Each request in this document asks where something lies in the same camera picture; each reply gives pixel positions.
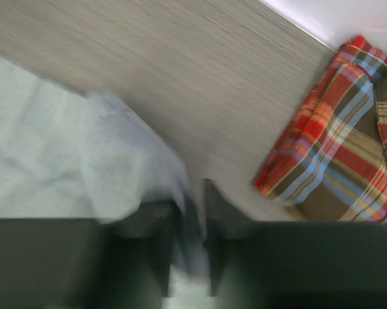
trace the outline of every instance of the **white sheet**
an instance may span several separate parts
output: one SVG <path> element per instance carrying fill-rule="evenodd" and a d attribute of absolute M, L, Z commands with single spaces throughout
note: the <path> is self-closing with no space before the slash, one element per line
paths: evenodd
<path fill-rule="evenodd" d="M 0 218 L 104 223 L 173 199 L 192 225 L 189 196 L 181 159 L 118 97 L 82 97 L 0 57 Z M 203 273 L 201 243 L 184 228 L 188 264 L 178 264 Z"/>

